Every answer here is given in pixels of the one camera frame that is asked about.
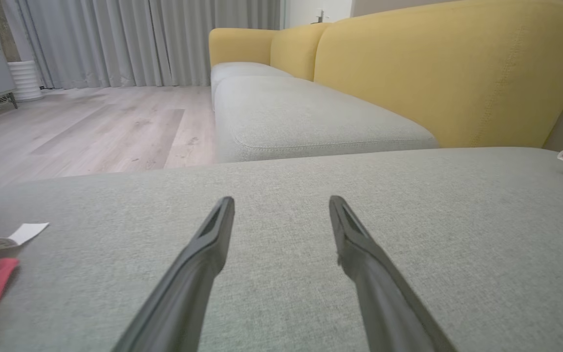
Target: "floor plank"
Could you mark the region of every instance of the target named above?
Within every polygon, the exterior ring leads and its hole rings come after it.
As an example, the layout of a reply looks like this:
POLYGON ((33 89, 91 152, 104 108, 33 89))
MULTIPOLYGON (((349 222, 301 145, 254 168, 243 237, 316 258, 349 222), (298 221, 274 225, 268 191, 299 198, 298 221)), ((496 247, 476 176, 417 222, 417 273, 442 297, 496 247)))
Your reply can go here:
POLYGON ((0 107, 0 187, 215 162, 210 87, 56 89, 0 107))

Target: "curtain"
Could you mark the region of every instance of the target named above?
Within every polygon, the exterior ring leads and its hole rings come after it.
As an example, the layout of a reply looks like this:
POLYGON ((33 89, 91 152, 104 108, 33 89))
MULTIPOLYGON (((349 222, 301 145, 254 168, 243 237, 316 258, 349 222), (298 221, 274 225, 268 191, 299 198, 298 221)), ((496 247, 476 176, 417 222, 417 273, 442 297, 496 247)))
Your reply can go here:
POLYGON ((210 84, 215 27, 279 29, 280 0, 17 0, 47 88, 210 84))

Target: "sofa seat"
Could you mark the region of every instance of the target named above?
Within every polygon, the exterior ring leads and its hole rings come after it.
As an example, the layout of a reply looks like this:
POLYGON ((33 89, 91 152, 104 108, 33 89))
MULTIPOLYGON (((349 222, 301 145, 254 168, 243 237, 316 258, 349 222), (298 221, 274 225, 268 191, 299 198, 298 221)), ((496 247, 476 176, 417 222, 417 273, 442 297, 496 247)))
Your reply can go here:
POLYGON ((438 147, 411 120, 299 78, 226 78, 215 108, 219 162, 438 147))
POLYGON ((346 198, 460 352, 563 351, 563 162, 408 150, 56 178, 0 189, 0 351, 110 351, 222 196, 236 200, 200 352, 367 352, 328 199, 346 198))
POLYGON ((237 76, 292 77, 292 74, 261 63, 219 63, 212 67, 212 73, 210 75, 212 106, 214 106, 214 95, 217 91, 218 84, 225 80, 225 78, 237 76))

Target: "yellow sofa backrest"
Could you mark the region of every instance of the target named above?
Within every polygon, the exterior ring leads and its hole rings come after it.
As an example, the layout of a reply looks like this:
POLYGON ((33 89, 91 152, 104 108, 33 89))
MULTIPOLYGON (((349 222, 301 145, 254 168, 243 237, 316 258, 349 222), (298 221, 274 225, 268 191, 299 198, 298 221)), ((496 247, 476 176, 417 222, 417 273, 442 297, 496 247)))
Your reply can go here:
POLYGON ((330 24, 307 24, 277 32, 271 42, 270 65, 297 78, 313 80, 319 40, 330 24))
POLYGON ((427 128, 441 147, 541 147, 563 110, 563 2, 463 0, 336 22, 314 81, 427 128))

